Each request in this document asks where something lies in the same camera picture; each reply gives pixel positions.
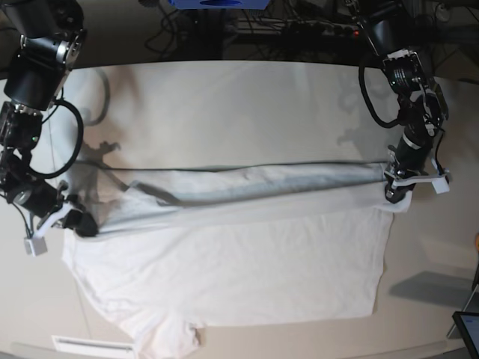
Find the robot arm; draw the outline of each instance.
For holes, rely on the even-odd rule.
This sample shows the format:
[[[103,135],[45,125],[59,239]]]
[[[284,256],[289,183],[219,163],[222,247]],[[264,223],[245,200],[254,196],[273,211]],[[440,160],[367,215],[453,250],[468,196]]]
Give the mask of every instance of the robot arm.
[[[4,0],[1,8],[21,33],[20,49],[10,63],[4,92],[11,98],[0,112],[0,189],[8,203],[15,203],[40,218],[37,231],[27,233],[30,254],[46,251],[43,234],[53,224],[95,236],[97,224],[78,202],[64,197],[64,182],[53,188],[47,179],[59,176],[75,161],[83,137],[78,110],[57,95],[78,58],[86,32],[83,12],[75,0]],[[43,115],[54,105],[73,112],[78,139],[70,161],[52,174],[30,167],[31,151],[41,136]]]
[[[364,81],[364,69],[370,60],[366,57],[359,67],[359,84],[371,116],[386,129],[404,126],[397,147],[389,147],[386,199],[398,202],[419,182],[431,182],[437,193],[448,191],[447,171],[436,157],[431,160],[437,174],[424,171],[427,157],[440,144],[442,124],[449,113],[441,87],[434,80],[429,56],[414,45],[417,37],[413,21],[401,0],[346,0],[346,3],[374,55],[382,61],[382,71],[400,106],[397,119],[387,122],[379,118]]]

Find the white table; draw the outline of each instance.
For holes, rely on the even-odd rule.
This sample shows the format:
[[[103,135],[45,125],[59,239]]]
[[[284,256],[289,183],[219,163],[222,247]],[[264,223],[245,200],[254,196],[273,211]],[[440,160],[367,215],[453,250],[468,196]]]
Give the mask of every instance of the white table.
[[[397,144],[401,129],[386,130],[374,123],[357,72],[355,67],[327,64],[140,64],[74,71],[65,95],[85,118],[84,156],[112,167],[385,159],[386,146]],[[395,118],[397,102],[383,74],[368,70],[367,77],[377,112],[384,119]],[[454,303],[461,301],[461,285],[472,279],[477,260],[473,240],[479,229],[479,88],[440,83],[451,116],[439,156],[454,175],[451,192],[435,196],[432,187],[420,185],[409,212],[396,217],[374,314],[301,325],[208,328],[205,347],[194,358],[347,358],[444,340]],[[109,106],[102,115],[105,93]],[[103,120],[92,126],[98,117]],[[75,127],[63,109],[50,124],[58,168],[70,156]],[[34,167],[50,171],[51,157],[46,126]],[[125,340],[79,299],[60,264],[61,233],[52,231],[45,257],[27,258],[17,214],[3,205],[0,211],[2,225],[11,222],[9,238],[0,241],[0,273],[13,277],[2,279],[8,294],[0,306],[0,350],[8,350],[11,342],[51,347],[51,334]],[[454,291],[448,285],[458,287]],[[436,286],[438,292],[415,300],[427,286]],[[431,304],[443,297],[448,305]],[[28,317],[20,314],[21,306],[30,309]]]

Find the folded fabric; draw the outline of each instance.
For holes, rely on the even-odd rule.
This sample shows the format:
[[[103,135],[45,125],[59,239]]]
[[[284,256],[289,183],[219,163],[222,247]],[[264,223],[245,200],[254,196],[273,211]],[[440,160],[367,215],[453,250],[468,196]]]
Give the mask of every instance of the folded fabric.
[[[392,212],[410,201],[385,201],[381,165],[93,171],[101,234],[66,232],[63,259],[143,358],[193,352],[207,325],[370,315]]]

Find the blue object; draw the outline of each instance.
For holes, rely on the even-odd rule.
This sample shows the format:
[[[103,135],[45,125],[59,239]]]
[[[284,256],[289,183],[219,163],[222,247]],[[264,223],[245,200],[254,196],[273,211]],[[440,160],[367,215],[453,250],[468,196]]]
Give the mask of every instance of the blue object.
[[[269,0],[168,0],[176,9],[255,9],[264,10]]]

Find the floor vent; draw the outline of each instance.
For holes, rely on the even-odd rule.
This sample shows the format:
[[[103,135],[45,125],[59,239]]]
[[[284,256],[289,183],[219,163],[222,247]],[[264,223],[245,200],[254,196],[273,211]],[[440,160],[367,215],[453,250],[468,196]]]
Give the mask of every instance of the floor vent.
[[[57,352],[112,359],[135,359],[136,357],[133,345],[129,343],[100,342],[55,335],[52,339]]]

